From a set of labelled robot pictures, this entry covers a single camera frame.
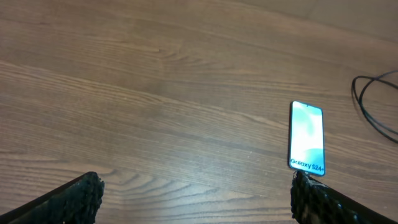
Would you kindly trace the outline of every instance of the phone screen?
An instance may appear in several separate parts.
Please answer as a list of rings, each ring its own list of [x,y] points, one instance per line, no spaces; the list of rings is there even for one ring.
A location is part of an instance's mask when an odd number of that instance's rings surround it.
[[[325,175],[322,109],[293,101],[290,112],[291,168]]]

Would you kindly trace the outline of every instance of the cable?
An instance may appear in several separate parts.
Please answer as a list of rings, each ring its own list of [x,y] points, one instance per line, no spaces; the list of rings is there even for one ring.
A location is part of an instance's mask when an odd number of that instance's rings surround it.
[[[366,120],[369,122],[369,124],[371,124],[374,127],[374,129],[376,129],[384,137],[388,138],[389,140],[391,140],[391,141],[393,141],[395,143],[398,143],[398,139],[391,137],[389,134],[387,134],[386,132],[381,130],[379,127],[377,127],[376,124],[378,124],[380,127],[384,128],[385,130],[387,130],[387,131],[389,131],[389,132],[391,132],[393,134],[396,134],[396,135],[398,135],[398,131],[395,131],[395,130],[391,129],[391,128],[387,127],[385,124],[381,123],[380,121],[374,119],[369,114],[369,112],[365,109],[365,107],[363,106],[363,101],[362,101],[363,95],[365,94],[365,90],[374,81],[378,81],[378,82],[384,83],[384,84],[389,85],[389,86],[395,88],[396,90],[398,90],[398,86],[397,85],[395,85],[395,84],[393,84],[391,82],[387,82],[385,80],[381,80],[380,79],[380,78],[383,78],[386,75],[390,75],[392,73],[398,73],[398,70],[394,70],[394,71],[391,71],[391,72],[384,73],[382,75],[379,75],[378,77],[367,77],[367,76],[362,76],[362,75],[355,77],[353,79],[352,84],[351,84],[351,94],[354,93],[355,100],[358,103],[359,107],[361,108],[361,111],[362,111],[363,115],[365,116]],[[370,79],[370,81],[363,87],[363,89],[361,91],[361,94],[359,94],[359,97],[358,97],[358,94],[356,93],[356,85],[355,84],[356,84],[357,79],[359,79],[359,78],[367,78],[367,79]]]

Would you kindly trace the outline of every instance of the wooden surface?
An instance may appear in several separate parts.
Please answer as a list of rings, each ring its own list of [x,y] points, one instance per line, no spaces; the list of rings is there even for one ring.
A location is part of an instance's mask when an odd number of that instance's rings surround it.
[[[350,93],[355,76],[397,69],[397,7],[0,1],[0,213],[93,170],[106,182],[98,223],[294,223],[300,100],[324,109],[318,179],[398,220],[397,145]],[[396,96],[375,84],[365,104],[398,129]]]

